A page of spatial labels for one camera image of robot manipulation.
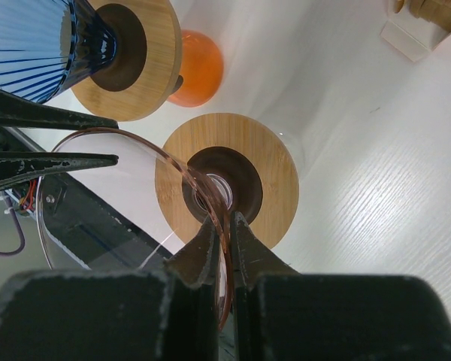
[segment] blue glass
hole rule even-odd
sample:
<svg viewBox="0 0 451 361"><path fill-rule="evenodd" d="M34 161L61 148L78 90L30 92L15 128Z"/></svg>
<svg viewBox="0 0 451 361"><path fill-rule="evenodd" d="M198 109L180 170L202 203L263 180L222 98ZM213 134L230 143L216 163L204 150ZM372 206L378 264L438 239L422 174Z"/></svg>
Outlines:
<svg viewBox="0 0 451 361"><path fill-rule="evenodd" d="M109 65L113 31L87 0L0 0L0 89L44 103Z"/></svg>

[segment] round wooden base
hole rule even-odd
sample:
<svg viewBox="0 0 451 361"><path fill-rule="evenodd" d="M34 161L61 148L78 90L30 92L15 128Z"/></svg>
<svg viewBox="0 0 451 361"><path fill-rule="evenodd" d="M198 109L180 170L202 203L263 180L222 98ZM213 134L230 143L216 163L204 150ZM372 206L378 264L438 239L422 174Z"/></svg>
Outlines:
<svg viewBox="0 0 451 361"><path fill-rule="evenodd" d="M138 79L127 89L107 91L89 77L72 88L74 94L85 108L100 117L119 122L146 117L172 94L179 76L182 38L174 9L168 0L89 2L95 9L119 4L133 11L145 31L147 57Z"/></svg>
<svg viewBox="0 0 451 361"><path fill-rule="evenodd" d="M233 149L255 167L262 184L262 205L250 226L260 241L274 247L286 234L298 207L298 174L286 147L271 130L248 117L207 114L184 123L163 149L188 162L209 147ZM184 201L181 176L171 175L159 162L156 192L169 226L184 242L190 241L201 224Z"/></svg>

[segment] table surface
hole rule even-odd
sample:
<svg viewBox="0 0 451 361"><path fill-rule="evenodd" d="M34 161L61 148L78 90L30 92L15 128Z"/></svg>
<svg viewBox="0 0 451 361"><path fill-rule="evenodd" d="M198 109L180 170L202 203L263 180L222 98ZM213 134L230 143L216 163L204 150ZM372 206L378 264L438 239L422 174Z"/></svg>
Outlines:
<svg viewBox="0 0 451 361"><path fill-rule="evenodd" d="M276 132L298 168L298 213L274 251L300 272L410 274L451 316L451 36L412 63L380 38L386 2L173 0L225 58L200 108L121 124L163 145L198 115ZM86 111L70 91L51 105ZM50 150L64 132L28 130Z"/></svg>

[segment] purple wire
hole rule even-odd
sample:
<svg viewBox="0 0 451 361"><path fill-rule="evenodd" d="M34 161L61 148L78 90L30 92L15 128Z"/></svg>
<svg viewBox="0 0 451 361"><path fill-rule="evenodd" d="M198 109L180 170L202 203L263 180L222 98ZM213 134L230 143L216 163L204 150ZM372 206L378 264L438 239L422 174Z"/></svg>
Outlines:
<svg viewBox="0 0 451 361"><path fill-rule="evenodd" d="M22 227L20 227L20 223L17 219L17 214L15 213L14 206L12 205L12 201L10 200L10 197L7 195L4 195L5 198L5 204L7 205L8 209L10 210L10 215L12 216L12 219L14 220L15 228L17 228L18 236L20 238L20 246L16 250L12 250L11 252L0 252L0 256L2 257L11 257L16 256L18 253L23 251L23 248L25 248L25 235L23 234Z"/></svg>

